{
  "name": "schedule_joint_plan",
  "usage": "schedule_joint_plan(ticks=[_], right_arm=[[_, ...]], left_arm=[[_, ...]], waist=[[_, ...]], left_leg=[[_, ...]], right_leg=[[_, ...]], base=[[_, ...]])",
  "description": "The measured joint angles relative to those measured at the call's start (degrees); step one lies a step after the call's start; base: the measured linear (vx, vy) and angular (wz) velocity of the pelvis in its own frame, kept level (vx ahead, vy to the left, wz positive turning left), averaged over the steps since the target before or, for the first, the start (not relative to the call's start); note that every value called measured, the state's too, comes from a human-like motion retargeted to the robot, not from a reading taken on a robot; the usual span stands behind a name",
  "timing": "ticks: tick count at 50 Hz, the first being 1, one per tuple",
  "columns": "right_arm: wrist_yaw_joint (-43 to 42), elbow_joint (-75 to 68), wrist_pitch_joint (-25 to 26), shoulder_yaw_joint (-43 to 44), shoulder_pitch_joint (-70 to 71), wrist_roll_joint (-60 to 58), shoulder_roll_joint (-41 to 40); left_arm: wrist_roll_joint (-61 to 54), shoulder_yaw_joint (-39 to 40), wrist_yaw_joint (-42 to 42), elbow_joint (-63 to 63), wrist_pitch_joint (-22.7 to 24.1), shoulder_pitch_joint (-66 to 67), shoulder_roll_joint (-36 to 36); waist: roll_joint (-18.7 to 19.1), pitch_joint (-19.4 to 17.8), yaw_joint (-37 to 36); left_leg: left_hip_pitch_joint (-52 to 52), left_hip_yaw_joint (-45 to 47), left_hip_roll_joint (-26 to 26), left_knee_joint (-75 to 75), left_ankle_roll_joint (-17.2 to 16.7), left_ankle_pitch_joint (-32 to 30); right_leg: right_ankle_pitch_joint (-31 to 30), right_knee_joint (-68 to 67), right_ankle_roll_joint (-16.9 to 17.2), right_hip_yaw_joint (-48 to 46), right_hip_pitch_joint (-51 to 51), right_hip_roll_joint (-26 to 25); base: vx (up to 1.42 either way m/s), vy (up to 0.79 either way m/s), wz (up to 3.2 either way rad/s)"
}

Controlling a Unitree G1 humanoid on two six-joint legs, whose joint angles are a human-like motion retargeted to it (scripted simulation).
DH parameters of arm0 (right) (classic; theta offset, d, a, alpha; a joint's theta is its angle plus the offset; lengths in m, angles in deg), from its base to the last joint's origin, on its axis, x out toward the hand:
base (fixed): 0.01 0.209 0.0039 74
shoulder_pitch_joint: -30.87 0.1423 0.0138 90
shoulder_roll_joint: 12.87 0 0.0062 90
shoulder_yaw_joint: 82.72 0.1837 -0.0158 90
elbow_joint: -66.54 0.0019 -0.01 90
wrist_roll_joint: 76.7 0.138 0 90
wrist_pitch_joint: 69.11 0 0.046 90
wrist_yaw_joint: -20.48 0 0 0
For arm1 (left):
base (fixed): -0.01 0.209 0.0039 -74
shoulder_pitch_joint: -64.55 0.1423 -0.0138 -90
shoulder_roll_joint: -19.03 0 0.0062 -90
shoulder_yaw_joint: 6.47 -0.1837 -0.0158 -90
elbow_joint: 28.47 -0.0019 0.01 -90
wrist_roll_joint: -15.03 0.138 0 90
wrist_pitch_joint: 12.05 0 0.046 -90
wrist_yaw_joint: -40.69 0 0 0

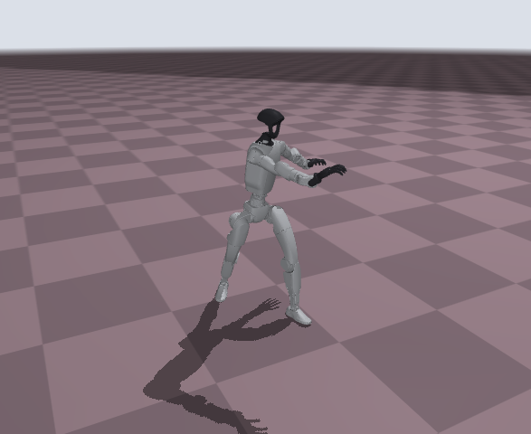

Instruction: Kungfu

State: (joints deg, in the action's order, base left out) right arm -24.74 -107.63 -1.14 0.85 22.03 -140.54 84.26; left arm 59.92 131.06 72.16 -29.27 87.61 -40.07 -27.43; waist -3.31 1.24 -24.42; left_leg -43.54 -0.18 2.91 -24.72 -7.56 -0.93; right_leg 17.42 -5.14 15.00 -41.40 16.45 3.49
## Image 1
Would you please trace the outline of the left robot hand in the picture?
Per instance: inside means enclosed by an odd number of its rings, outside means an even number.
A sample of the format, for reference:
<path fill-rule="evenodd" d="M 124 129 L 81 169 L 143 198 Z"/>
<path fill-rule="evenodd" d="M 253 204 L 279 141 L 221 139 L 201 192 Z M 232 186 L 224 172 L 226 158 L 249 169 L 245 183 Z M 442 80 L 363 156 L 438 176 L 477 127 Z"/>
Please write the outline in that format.
<path fill-rule="evenodd" d="M 322 165 L 326 165 L 326 162 L 324 159 L 317 159 L 317 158 L 313 158 L 313 159 L 307 159 L 309 160 L 310 162 L 308 162 L 308 167 L 312 167 L 313 165 L 317 165 L 317 163 L 320 165 L 320 163 Z"/>

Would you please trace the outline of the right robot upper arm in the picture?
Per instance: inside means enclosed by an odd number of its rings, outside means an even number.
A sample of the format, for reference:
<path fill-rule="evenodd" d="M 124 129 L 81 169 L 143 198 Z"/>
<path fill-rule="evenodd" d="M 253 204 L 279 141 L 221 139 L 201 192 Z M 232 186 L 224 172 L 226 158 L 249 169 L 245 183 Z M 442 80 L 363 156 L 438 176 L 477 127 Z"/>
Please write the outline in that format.
<path fill-rule="evenodd" d="M 271 172 L 272 174 L 274 175 L 277 175 L 277 176 L 280 176 L 276 171 L 275 171 L 275 165 L 278 163 L 274 163 L 274 161 L 269 158 L 268 156 L 264 155 L 263 152 L 256 148 L 256 147 L 252 147 L 249 151 L 249 154 L 247 155 L 247 159 L 246 159 L 249 163 L 251 164 L 254 164 L 254 165 L 258 165 L 262 168 L 264 168 L 265 170 Z M 279 162 L 282 162 L 282 161 L 279 161 Z M 285 165 L 289 166 L 287 163 L 283 162 Z"/>

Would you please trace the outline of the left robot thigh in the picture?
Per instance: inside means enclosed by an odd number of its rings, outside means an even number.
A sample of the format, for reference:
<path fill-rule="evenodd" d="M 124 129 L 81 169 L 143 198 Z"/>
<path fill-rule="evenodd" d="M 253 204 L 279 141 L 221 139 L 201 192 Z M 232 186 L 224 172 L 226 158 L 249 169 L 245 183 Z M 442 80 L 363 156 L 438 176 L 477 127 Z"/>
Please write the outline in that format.
<path fill-rule="evenodd" d="M 270 205 L 269 216 L 265 221 L 273 224 L 274 234 L 283 250 L 284 257 L 281 259 L 280 265 L 286 272 L 293 271 L 295 263 L 299 262 L 298 251 L 286 213 L 280 206 Z"/>

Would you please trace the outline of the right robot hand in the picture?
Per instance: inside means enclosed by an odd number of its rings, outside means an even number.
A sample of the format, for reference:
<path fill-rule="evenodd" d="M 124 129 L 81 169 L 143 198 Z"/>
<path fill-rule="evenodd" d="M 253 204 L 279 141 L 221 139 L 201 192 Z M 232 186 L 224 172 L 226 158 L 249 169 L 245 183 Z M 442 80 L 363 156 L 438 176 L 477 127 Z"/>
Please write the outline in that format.
<path fill-rule="evenodd" d="M 343 165 L 334 165 L 334 166 L 328 167 L 319 173 L 314 173 L 314 178 L 308 181 L 308 185 L 315 186 L 316 184 L 320 184 L 322 178 L 325 178 L 333 173 L 339 173 L 343 175 L 342 172 L 345 173 L 344 170 L 346 171 L 346 168 Z"/>

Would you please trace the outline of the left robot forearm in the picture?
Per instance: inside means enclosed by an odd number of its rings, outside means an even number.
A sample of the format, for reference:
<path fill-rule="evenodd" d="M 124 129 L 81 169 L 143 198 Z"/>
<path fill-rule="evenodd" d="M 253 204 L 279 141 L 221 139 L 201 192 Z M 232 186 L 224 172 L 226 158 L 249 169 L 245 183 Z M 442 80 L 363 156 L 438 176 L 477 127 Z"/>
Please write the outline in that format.
<path fill-rule="evenodd" d="M 305 159 L 303 156 L 301 156 L 301 158 L 297 162 L 293 162 L 292 161 L 292 163 L 297 164 L 298 166 L 302 167 L 303 169 L 310 169 L 310 167 L 308 167 L 308 162 L 310 162 L 310 161 Z"/>

